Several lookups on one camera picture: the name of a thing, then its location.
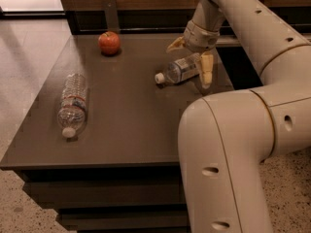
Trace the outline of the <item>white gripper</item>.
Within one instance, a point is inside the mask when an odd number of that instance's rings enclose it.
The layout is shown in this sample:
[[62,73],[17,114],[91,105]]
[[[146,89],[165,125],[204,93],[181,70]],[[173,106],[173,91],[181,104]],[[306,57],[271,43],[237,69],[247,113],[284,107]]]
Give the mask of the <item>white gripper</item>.
[[214,55],[207,50],[211,50],[216,45],[219,36],[219,32],[205,30],[190,20],[184,31],[184,36],[173,41],[167,47],[166,52],[181,50],[184,47],[192,52],[203,52],[199,61],[200,80],[202,87],[208,88],[213,80]]

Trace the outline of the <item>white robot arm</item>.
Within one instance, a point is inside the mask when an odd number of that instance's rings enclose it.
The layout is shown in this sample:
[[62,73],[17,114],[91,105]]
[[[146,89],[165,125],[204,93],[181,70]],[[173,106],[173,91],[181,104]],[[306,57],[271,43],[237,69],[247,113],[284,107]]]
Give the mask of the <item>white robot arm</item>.
[[200,0],[189,50],[215,45],[227,21],[262,85],[200,98],[178,151],[191,233],[273,233],[259,165],[311,144],[310,42],[259,0]]

